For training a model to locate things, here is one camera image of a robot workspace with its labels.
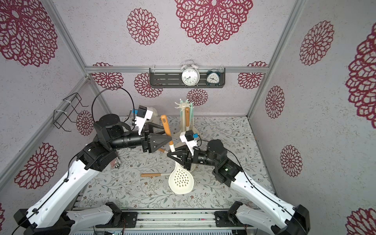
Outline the cream skimmer tan handle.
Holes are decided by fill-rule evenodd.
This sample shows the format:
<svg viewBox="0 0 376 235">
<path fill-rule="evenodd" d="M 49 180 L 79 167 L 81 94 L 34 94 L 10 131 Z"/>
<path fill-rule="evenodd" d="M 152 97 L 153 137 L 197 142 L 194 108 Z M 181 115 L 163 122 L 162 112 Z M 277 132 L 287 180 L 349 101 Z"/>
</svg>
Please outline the cream skimmer tan handle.
<svg viewBox="0 0 376 235">
<path fill-rule="evenodd" d="M 160 176 L 169 176 L 171 173 L 143 173 L 141 177 L 160 177 Z"/>
</svg>

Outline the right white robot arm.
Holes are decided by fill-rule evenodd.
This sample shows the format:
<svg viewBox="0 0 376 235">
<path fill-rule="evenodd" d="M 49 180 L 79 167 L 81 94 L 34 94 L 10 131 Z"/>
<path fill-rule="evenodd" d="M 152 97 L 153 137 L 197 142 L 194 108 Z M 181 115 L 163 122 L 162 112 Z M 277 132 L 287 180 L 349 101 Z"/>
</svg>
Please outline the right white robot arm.
<svg viewBox="0 0 376 235">
<path fill-rule="evenodd" d="M 205 151 L 198 147 L 178 147 L 167 156 L 183 168 L 191 164 L 213 167 L 215 179 L 253 202 L 258 209 L 235 202 L 228 210 L 229 220 L 250 225 L 270 235 L 306 235 L 310 231 L 309 211 L 302 205 L 294 206 L 278 198 L 253 180 L 240 165 L 232 161 L 221 140 L 210 140 Z"/>
</svg>

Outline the cream skimmer orange handle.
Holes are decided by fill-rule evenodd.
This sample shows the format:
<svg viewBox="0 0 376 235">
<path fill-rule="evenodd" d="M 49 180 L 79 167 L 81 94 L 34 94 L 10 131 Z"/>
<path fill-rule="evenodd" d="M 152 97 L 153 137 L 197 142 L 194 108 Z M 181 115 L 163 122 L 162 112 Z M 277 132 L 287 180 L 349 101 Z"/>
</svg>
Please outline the cream skimmer orange handle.
<svg viewBox="0 0 376 235">
<path fill-rule="evenodd" d="M 166 115 L 161 115 L 161 121 L 166 135 L 171 137 L 171 132 Z M 175 151 L 173 141 L 169 142 L 171 153 Z M 193 190 L 194 179 L 192 174 L 185 170 L 178 162 L 175 161 L 174 171 L 170 174 L 168 180 L 171 190 L 178 195 L 187 194 Z"/>
</svg>

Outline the cream skimmer wooden handle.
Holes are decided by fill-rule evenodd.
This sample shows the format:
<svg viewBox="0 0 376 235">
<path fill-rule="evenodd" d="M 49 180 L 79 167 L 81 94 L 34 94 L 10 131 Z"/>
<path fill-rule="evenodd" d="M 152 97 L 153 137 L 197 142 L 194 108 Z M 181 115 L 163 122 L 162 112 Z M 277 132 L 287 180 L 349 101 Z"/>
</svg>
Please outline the cream skimmer wooden handle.
<svg viewBox="0 0 376 235">
<path fill-rule="evenodd" d="M 190 116 L 191 116 L 191 109 L 190 107 L 185 108 L 185 118 L 186 118 L 186 131 L 190 129 Z"/>
</svg>

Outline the cream skimmer mint handle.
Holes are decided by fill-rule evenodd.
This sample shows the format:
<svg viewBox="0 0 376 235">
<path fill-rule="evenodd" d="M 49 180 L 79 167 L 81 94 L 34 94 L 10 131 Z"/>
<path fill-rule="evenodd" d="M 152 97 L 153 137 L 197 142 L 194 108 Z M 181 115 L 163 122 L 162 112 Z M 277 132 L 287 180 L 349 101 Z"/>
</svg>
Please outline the cream skimmer mint handle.
<svg viewBox="0 0 376 235">
<path fill-rule="evenodd" d="M 190 103 L 190 129 L 193 130 L 194 126 L 194 106 Z"/>
</svg>

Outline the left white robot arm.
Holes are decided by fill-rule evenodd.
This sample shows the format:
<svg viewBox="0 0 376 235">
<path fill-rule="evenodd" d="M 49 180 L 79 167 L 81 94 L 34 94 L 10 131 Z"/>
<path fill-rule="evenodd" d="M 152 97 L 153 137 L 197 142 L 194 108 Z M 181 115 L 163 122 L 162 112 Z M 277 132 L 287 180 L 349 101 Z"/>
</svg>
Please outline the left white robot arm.
<svg viewBox="0 0 376 235">
<path fill-rule="evenodd" d="M 133 131 L 120 121 L 116 114 L 107 114 L 94 123 L 97 135 L 70 161 L 67 173 L 55 186 L 29 209 L 14 214 L 25 235 L 70 235 L 95 227 L 117 227 L 122 224 L 122 210 L 113 202 L 79 212 L 66 208 L 79 192 L 117 158 L 117 150 L 141 146 L 143 152 L 153 153 L 172 138 L 164 131 L 154 133 L 153 128 L 162 126 L 147 123 L 146 131 Z"/>
</svg>

